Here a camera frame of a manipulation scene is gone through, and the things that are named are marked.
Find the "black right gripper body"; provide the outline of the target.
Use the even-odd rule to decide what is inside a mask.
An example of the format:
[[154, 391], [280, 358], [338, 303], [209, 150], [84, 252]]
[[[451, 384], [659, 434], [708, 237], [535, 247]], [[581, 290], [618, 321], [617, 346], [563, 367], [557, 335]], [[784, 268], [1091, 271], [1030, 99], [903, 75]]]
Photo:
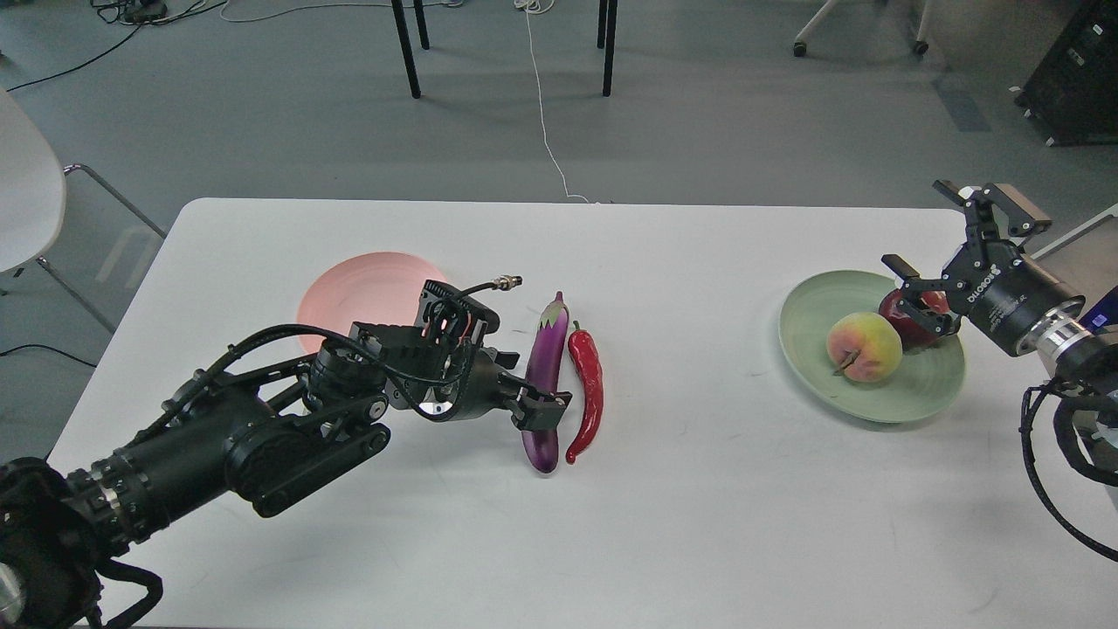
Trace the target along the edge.
[[1010, 356], [1031, 353], [1033, 330], [1051, 311], [1078, 315], [1084, 295], [1015, 244], [961, 245], [942, 268], [948, 304]]

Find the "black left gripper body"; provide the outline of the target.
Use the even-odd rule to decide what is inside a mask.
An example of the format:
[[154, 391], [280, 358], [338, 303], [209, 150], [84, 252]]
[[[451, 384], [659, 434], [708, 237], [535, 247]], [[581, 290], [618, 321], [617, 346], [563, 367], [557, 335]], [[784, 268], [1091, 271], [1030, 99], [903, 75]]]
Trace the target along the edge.
[[466, 366], [459, 381], [432, 389], [424, 395], [419, 409], [434, 414], [436, 422], [479, 418], [492, 410], [508, 411], [506, 399], [520, 387], [512, 384], [510, 377], [479, 377], [479, 350], [472, 358], [462, 350], [452, 359], [452, 366]]

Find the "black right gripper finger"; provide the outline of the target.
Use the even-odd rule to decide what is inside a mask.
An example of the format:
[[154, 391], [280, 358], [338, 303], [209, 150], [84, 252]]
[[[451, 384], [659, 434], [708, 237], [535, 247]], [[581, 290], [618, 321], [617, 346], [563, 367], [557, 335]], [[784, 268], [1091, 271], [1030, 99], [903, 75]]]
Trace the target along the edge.
[[961, 207], [966, 234], [963, 251], [972, 263], [991, 263], [998, 245], [1015, 251], [1052, 226], [1046, 212], [1008, 183], [961, 187], [935, 180], [934, 190]]
[[[961, 294], [966, 290], [966, 279], [942, 276], [941, 279], [923, 279], [909, 263], [897, 254], [884, 254], [881, 263], [900, 279], [899, 307], [909, 315], [918, 325], [935, 334], [935, 337], [946, 337], [946, 335], [957, 335], [961, 328], [961, 315], [953, 309], [954, 294]], [[948, 301], [948, 311], [935, 311], [925, 299], [926, 292], [942, 292]]]

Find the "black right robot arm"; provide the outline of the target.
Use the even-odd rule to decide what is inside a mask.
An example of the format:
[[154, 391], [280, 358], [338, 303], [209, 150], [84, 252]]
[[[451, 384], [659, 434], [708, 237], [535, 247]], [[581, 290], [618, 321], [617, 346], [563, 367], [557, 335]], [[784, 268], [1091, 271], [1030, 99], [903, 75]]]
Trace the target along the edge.
[[1006, 355], [1038, 353], [1053, 363], [1050, 381], [1030, 387], [1022, 397], [1018, 441], [1025, 471], [1051, 517], [1086, 547], [1114, 560], [1114, 547], [1073, 526], [1046, 494], [1039, 480], [1032, 431], [1039, 407], [1057, 397], [1052, 425], [1067, 465], [1087, 480], [1115, 486], [1115, 470], [1087, 458], [1074, 421], [1077, 414], [1089, 413], [1098, 427], [1115, 427], [1115, 333], [1081, 325], [1083, 295], [1039, 266], [1018, 245], [1052, 222], [1017, 188], [987, 183], [963, 190], [937, 180], [934, 190], [961, 208], [965, 239], [934, 279], [923, 279], [897, 254], [882, 256], [900, 280], [900, 309], [938, 337], [957, 334], [961, 321], [970, 320]]

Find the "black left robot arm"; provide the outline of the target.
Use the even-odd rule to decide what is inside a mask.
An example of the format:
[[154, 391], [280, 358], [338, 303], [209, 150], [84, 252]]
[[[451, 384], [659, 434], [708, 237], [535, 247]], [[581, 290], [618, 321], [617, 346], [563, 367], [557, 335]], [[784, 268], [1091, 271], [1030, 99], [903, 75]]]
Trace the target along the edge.
[[387, 410], [436, 423], [503, 410], [521, 432], [555, 429], [571, 395], [486, 346], [500, 320], [479, 290], [425, 282], [411, 325], [263, 328], [87, 469], [4, 463], [4, 628], [136, 625], [163, 587], [122, 562], [132, 545], [228, 490], [262, 517], [288, 509], [383, 450]]

